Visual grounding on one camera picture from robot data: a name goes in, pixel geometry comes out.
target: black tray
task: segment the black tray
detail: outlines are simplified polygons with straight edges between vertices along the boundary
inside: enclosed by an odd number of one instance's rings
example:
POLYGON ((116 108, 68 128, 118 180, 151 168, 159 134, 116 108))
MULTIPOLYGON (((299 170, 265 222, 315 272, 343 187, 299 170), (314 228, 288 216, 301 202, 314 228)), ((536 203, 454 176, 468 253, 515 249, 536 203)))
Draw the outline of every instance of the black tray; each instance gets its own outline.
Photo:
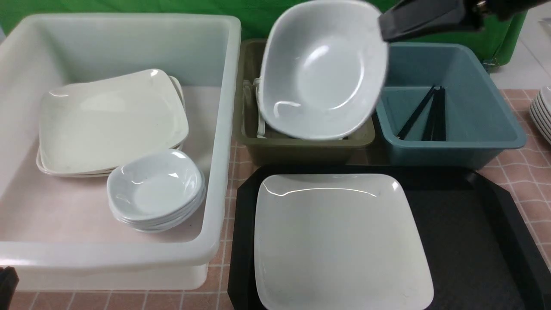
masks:
POLYGON ((433 278, 434 299, 427 309, 551 309, 551 274, 511 195, 478 173, 273 165, 257 170, 237 191, 228 282, 236 310, 266 309, 258 298, 253 258, 260 184, 274 174, 323 173, 387 174, 402 185, 433 278))

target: white plastic bin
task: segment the white plastic bin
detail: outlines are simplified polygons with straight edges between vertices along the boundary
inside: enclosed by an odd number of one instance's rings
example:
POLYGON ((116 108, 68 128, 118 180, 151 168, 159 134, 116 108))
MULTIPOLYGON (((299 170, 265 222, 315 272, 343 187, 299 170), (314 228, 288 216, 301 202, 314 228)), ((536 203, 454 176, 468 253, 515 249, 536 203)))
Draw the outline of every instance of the white plastic bin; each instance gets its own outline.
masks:
POLYGON ((0 45, 0 265, 25 290, 192 289, 215 256, 228 182, 241 25, 193 14, 45 14, 0 45), (204 207, 161 234, 110 214, 106 178, 62 179, 34 166, 42 95, 69 83, 158 68, 183 86, 184 152, 208 178, 204 207))

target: olive green bin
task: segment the olive green bin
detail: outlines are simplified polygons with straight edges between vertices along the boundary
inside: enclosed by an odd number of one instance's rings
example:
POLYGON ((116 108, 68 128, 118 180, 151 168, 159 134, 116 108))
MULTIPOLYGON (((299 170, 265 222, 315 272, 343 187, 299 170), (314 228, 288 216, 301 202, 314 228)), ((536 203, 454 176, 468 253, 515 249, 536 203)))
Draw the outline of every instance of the olive green bin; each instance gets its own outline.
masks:
POLYGON ((234 101, 233 136, 247 147, 255 165, 324 163, 345 164, 354 151, 365 148, 375 139, 372 119, 343 140, 307 141, 270 132, 257 138, 258 107, 253 84, 260 76, 265 39, 241 43, 234 101))

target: white dish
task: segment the white dish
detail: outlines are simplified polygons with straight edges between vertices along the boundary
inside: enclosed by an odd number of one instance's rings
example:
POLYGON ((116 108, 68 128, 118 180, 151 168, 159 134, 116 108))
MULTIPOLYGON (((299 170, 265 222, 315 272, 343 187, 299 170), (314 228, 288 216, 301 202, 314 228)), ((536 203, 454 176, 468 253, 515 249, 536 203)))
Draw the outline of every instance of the white dish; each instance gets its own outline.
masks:
POLYGON ((269 310, 422 310, 434 296, 408 201, 387 175, 268 177, 254 256, 269 310))
POLYGON ((182 91, 182 85, 180 85, 180 81, 178 81, 177 78, 173 76, 169 76, 170 80, 172 81, 174 88, 176 88, 176 91, 178 92, 178 96, 180 97, 180 101, 182 101, 183 110, 186 110, 186 102, 183 98, 183 91, 182 91))
POLYGON ((128 221, 177 212, 204 187, 201 172, 183 152, 164 150, 115 169, 107 179, 112 211, 128 221))
POLYGON ((150 218, 150 219, 146 219, 146 220, 129 220, 129 219, 125 218, 124 215, 120 214, 117 211, 117 208, 111 202, 109 202, 109 204, 110 204, 109 207, 111 209, 111 212, 115 216, 115 218, 121 223, 129 225, 133 228, 144 228, 144 229, 145 228, 147 228, 147 229, 159 228, 160 226, 169 225, 171 222, 173 222, 175 220, 178 220, 178 219, 181 219, 181 218, 184 218, 184 220, 185 220, 185 219, 189 218, 197 210, 197 208, 201 205, 201 203, 204 200, 204 195, 206 193, 206 188, 205 188, 204 184, 201 184, 200 187, 201 188, 199 190, 199 193, 197 194, 197 196, 195 196, 192 199, 192 201, 190 201, 188 204, 182 206, 181 209, 176 210, 173 213, 170 213, 168 215, 161 216, 161 217, 150 218))
POLYGON ((189 132, 177 90, 156 69, 51 90, 39 130, 42 164, 60 174, 116 167, 171 148, 189 132))
POLYGON ((532 118, 532 121, 534 122, 534 125, 537 127, 539 132, 542 134, 542 136, 551 144, 551 136, 548 136, 547 131, 543 128, 543 126, 540 124, 539 117, 537 116, 533 105, 530 106, 530 117, 532 118))
MULTIPOLYGON (((178 151, 181 151, 182 150, 182 146, 183 144, 179 144, 175 147, 173 147, 172 149, 177 149, 178 151)), ((75 174, 63 174, 63 173, 54 173, 54 172, 51 172, 51 171, 48 171, 46 168, 44 168, 44 165, 42 163, 42 158, 40 156, 40 147, 39 147, 39 150, 38 152, 36 152, 36 166, 38 167, 38 169, 45 173, 45 174, 49 174, 49 175, 53 175, 55 177, 64 177, 64 178, 98 178, 98 177, 107 177, 109 176, 109 174, 115 170, 115 168, 111 168, 111 169, 106 169, 106 170, 102 170, 102 171, 96 171, 94 173, 75 173, 75 174)))
POLYGON ((160 233, 165 232, 169 229, 172 229, 181 223, 184 223, 187 219, 189 219, 197 209, 201 206, 201 204, 204 202, 205 196, 207 192, 206 190, 202 190, 201 195, 198 196, 197 203, 194 204, 184 215, 181 217, 178 217, 174 220, 167 221, 165 223, 155 225, 155 226, 149 226, 149 227, 138 227, 138 226, 132 226, 134 230, 144 233, 160 233))
POLYGON ((538 96, 547 109, 551 110, 551 86, 542 87, 542 89, 539 90, 538 96))
POLYGON ((386 78, 380 14, 356 0, 314 0, 284 12, 262 60, 258 107, 266 123, 305 140, 335 140, 358 129, 386 78))
POLYGON ((532 103, 537 103, 539 105, 539 108, 544 112, 545 119, 549 124, 551 124, 551 122, 549 122, 549 120, 551 120, 551 112, 549 111, 549 108, 547 107, 547 105, 544 103, 541 93, 539 93, 534 98, 532 103))
POLYGON ((534 112, 537 113, 540 125, 543 125, 545 131, 551 136, 551 122, 549 122, 549 117, 547 116, 549 113, 547 108, 545 108, 545 105, 538 99, 538 97, 534 99, 532 106, 534 107, 534 112))

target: stack of bowls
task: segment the stack of bowls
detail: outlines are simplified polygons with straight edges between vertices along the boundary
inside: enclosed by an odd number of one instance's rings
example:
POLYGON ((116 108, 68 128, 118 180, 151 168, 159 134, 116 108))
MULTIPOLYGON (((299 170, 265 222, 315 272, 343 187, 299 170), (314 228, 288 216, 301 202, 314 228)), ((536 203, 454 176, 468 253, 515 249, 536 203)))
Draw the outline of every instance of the stack of bowls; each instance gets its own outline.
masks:
POLYGON ((114 217, 146 233, 163 232, 187 220, 206 193, 203 173, 189 156, 171 149, 120 166, 107 179, 114 217))

